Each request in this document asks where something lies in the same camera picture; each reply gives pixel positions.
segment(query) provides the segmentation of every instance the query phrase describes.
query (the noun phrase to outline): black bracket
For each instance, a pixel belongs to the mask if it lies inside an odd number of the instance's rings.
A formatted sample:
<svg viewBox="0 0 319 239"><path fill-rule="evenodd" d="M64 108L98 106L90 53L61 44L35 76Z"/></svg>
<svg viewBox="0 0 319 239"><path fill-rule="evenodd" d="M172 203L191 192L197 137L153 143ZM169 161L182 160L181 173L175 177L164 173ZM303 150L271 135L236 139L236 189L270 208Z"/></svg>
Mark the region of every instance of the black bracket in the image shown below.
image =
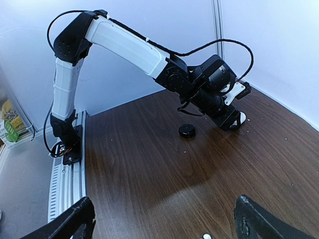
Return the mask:
<svg viewBox="0 0 319 239"><path fill-rule="evenodd" d="M166 59L166 61L167 65L155 79L155 82L182 96L193 91L194 86L189 81L186 63L174 55L171 55L170 59Z"/></svg>
<svg viewBox="0 0 319 239"><path fill-rule="evenodd" d="M244 96L248 95L251 92L251 86L249 85L248 82L243 83L243 86L245 87L245 90L236 96L236 99L238 100L240 100L241 98L243 98Z"/></svg>
<svg viewBox="0 0 319 239"><path fill-rule="evenodd" d="M73 110L72 115L70 115L70 117L65 120L58 119L52 114L50 116L50 123L52 126L53 135L60 138L66 147L72 147L79 141L77 132L72 125L74 120L75 110Z"/></svg>
<svg viewBox="0 0 319 239"><path fill-rule="evenodd" d="M88 197L80 199L50 223L21 239L91 239L95 226L94 206Z"/></svg>
<svg viewBox="0 0 319 239"><path fill-rule="evenodd" d="M78 61L85 58L92 43L85 39L85 35L93 19L98 14L85 11L79 14L54 40L53 50L55 56L75 66Z"/></svg>
<svg viewBox="0 0 319 239"><path fill-rule="evenodd" d="M69 152L64 153L63 155L63 165L71 165L82 160L82 125L74 127L75 132L79 136L78 142L72 147Z"/></svg>

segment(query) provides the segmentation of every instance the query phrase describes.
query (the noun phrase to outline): dark brown wooden surface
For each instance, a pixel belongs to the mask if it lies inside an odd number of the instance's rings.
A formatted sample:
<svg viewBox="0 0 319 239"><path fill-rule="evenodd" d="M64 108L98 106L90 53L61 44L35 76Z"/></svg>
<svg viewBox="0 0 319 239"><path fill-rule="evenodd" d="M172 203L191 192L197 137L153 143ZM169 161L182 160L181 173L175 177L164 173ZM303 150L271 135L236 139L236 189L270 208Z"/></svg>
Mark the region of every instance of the dark brown wooden surface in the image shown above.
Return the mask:
<svg viewBox="0 0 319 239"><path fill-rule="evenodd" d="M94 238L237 238L241 194L319 238L319 133L256 90L234 105L250 120L236 132L176 112L167 91L88 118ZM187 122L196 137L179 136Z"/></svg>

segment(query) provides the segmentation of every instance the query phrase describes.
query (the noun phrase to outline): black hockey puck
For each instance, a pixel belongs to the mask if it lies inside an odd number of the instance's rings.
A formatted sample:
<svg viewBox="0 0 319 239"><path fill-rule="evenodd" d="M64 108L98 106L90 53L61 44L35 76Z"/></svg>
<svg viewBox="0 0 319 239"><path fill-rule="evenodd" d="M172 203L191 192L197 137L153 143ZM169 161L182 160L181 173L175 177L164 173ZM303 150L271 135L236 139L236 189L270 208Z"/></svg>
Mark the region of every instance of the black hockey puck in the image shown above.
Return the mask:
<svg viewBox="0 0 319 239"><path fill-rule="evenodd" d="M190 138L195 135L196 129L192 124L186 123L179 127L178 132L184 138Z"/></svg>

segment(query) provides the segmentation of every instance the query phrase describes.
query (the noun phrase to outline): black cable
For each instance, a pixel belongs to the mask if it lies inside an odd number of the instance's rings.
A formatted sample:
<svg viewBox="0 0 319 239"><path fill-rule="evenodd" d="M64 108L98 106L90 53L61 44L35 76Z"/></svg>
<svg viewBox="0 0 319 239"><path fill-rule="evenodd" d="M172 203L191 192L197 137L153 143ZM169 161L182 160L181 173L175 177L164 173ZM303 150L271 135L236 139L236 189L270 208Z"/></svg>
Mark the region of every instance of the black cable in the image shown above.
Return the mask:
<svg viewBox="0 0 319 239"><path fill-rule="evenodd" d="M119 25L120 27L124 28L125 30L129 31L130 33L136 35L137 37L141 38L142 40L146 41L146 39L147 39L146 37L144 37L143 35L139 34L139 33L136 32L136 31L134 31L133 29L129 28L129 27L126 26L125 24L123 24L123 23L121 23L121 22L119 22L119 21L117 21L117 20L115 20L115 19L112 19L112 18L109 18L109 20L112 21L112 22L114 22L115 24ZM169 49L167 49L166 47L163 47L162 45L157 44L156 42L153 42L153 41L151 41L151 40L148 40L148 43L149 43L149 44L151 44L151 45L157 47L158 49L161 49L161 50L163 50L163 51L168 52L169 54L176 55L176 56L180 56L180 57L189 56L189 55L191 55L191 54L193 54L193 53L195 53L195 52L197 52L197 51L200 51L200 50L206 48L207 46L210 46L210 45L215 44L215 43L217 43L217 42L231 42L231 43L235 43L235 44L238 44L238 45L243 46L243 47L246 48L247 51L249 52L250 58L251 58L251 60L250 60L250 65L249 65L249 67L247 68L247 70L245 71L245 73L244 73L240 78L238 78L237 81L240 81L241 79L243 79L243 78L250 72L251 68L252 68L253 65L254 65L254 54L253 54L252 50L251 50L247 45L245 45L244 43L242 43L242 42L240 42L240 41L236 41L236 40L232 40L232 39L217 39L217 40L208 42L207 44L205 44L205 45L203 45L203 46L200 46L200 47L198 47L198 48L196 48L196 49L194 49L194 50L191 50L191 51L189 51L189 52L187 52L187 53L179 53L179 52L176 52L176 51L169 50Z"/></svg>
<svg viewBox="0 0 319 239"><path fill-rule="evenodd" d="M53 46L52 46L51 41L50 41L50 29L51 29L51 26L52 26L53 23L54 23L58 18L60 18L61 16L66 15L66 14L69 14L69 13L75 13L75 12L85 12L85 10L65 11L65 12L59 14L59 15L58 15L55 19L53 19L53 21L50 23L50 25L49 25L49 27L48 27L48 29L47 29L47 31L46 31L46 39L47 39L47 41L48 41L48 43L49 43L49 46L50 46L50 48L51 48L52 50L53 50Z"/></svg>
<svg viewBox="0 0 319 239"><path fill-rule="evenodd" d="M184 105L182 105L181 107L178 107L177 108L177 111L178 112L181 112L181 113L184 113L184 114L187 114L189 116L197 116L197 117L202 117L204 116L205 114L201 113L201 114L195 114L195 113L191 113L191 112L188 112L186 110L184 110L188 105L189 105L190 101L187 101Z"/></svg>
<svg viewBox="0 0 319 239"><path fill-rule="evenodd" d="M208 42L207 44L205 44L205 45L203 45L203 46L201 46L201 47L198 47L198 48L196 48L196 49L194 49L194 50L191 50L191 51L189 51L189 52L187 52L187 53L178 53L178 52L175 52L175 51L171 51L171 50L169 50L169 49L167 49L167 48L165 48L165 47L163 47L163 46L161 46L161 45L159 45L159 44L157 44L157 43L155 43L155 42L152 42L152 41L148 41L148 42L149 42L150 44L152 44L153 46L155 46L155 47L157 47L157 48L159 48L159 49L161 49L161 50L163 50L163 51L167 51L169 54L174 54L174 55L176 55L176 56L181 56L181 57L189 56L189 55L191 55L191 54L193 54L193 53L195 53L195 52L197 52L197 51L200 51L200 50L206 48L207 46L210 46L210 45L215 44L215 43L217 43L217 42L231 42L231 43L235 43L235 44L241 45L241 46L243 46L244 48L247 49L247 51L248 51L249 54L250 54L250 59L251 59L251 60L250 60L249 67L247 68L247 70L245 71L245 73L244 73L241 77L238 78L237 81L240 81L241 79L243 79L243 78L250 72L251 68L252 68L253 65L254 65L254 54L253 54L252 50L251 50L247 45L245 45L244 43L242 43L242 42L240 42L240 41L232 40L232 39L217 39L217 40Z"/></svg>
<svg viewBox="0 0 319 239"><path fill-rule="evenodd" d="M46 141L45 128L46 128L46 123L47 123L47 121L48 121L50 112L51 112L51 110L52 110L52 106L53 106L53 101L52 101L52 104L51 104L50 109L49 109L49 111L48 111L48 114L47 114L46 117L45 117L44 125L43 125L43 140L44 140L45 147L46 147L46 149L49 151L49 153L52 153L52 151L51 151L51 149L50 149L50 147L49 147L49 145L48 145L48 143L47 143L47 141Z"/></svg>
<svg viewBox="0 0 319 239"><path fill-rule="evenodd" d="M32 129L33 129L33 135L30 141L33 141L35 138L35 127L32 125Z"/></svg>

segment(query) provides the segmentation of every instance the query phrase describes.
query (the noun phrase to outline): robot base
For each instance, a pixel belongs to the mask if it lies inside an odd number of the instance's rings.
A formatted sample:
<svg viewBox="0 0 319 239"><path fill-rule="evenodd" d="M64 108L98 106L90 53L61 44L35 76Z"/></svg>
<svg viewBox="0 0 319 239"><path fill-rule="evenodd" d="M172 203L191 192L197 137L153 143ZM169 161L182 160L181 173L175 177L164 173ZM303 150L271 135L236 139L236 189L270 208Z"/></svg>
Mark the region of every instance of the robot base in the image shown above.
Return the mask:
<svg viewBox="0 0 319 239"><path fill-rule="evenodd" d="M82 159L82 125L78 125L74 127L77 131L80 140L78 143L72 147L71 151L65 153L63 155L63 165L71 165L77 162L81 162Z"/></svg>

